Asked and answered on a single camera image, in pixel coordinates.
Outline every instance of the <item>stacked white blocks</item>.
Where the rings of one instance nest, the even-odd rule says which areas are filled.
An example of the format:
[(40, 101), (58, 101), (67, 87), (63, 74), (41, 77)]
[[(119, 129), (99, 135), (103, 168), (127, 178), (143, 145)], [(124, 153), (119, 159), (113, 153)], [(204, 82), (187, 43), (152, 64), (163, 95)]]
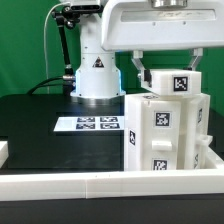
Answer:
[(203, 167), (212, 137), (207, 136), (210, 97), (200, 93), (201, 73), (151, 74), (156, 94), (125, 98), (125, 170)]

